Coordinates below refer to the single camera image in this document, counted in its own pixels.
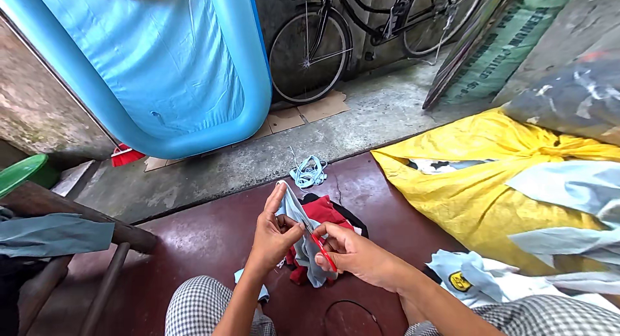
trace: hand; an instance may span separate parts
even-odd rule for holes
[[[338,271],[349,271],[368,284],[397,292],[402,283],[400,277],[411,269],[408,263],[369,239],[336,224],[325,222],[314,230],[315,236],[326,233],[329,237],[323,248]],[[332,270],[321,253],[314,256],[314,261],[324,271]]]
[[[279,183],[267,198],[265,208],[256,221],[254,244],[246,269],[258,269],[267,274],[286,255],[290,247],[297,242],[304,232],[304,225],[282,214],[275,216],[286,193],[286,185]]]

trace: floor crack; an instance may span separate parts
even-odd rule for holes
[[[336,174],[334,175],[334,179],[336,180],[336,190],[338,191],[338,204],[342,205],[342,191],[340,190],[340,185],[338,184],[338,177]]]

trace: checkered pants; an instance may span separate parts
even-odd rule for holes
[[[166,313],[166,336],[209,336],[233,292],[219,281],[199,276],[181,284]],[[620,315],[560,296],[537,295],[474,308],[507,336],[620,335]],[[275,336],[274,322],[255,312],[251,335]],[[439,336],[429,322],[411,325],[405,336]]]
[[[209,336],[215,330],[233,292],[219,281],[201,275],[181,284],[166,312],[166,336]],[[254,312],[252,336],[275,336],[274,322]]]
[[[473,311],[508,336],[620,335],[620,315],[580,300],[534,295]],[[439,336],[429,322],[411,325],[405,336]]]

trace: yellow logo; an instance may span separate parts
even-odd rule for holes
[[[454,288],[458,291],[467,292],[469,288],[471,288],[471,283],[469,283],[467,279],[463,278],[461,271],[452,273],[448,279],[450,280],[450,284],[452,284],[452,286],[454,286]]]

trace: green bucket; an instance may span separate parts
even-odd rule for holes
[[[0,198],[29,180],[50,189],[56,185],[60,173],[47,164],[46,154],[37,154],[0,171]]]

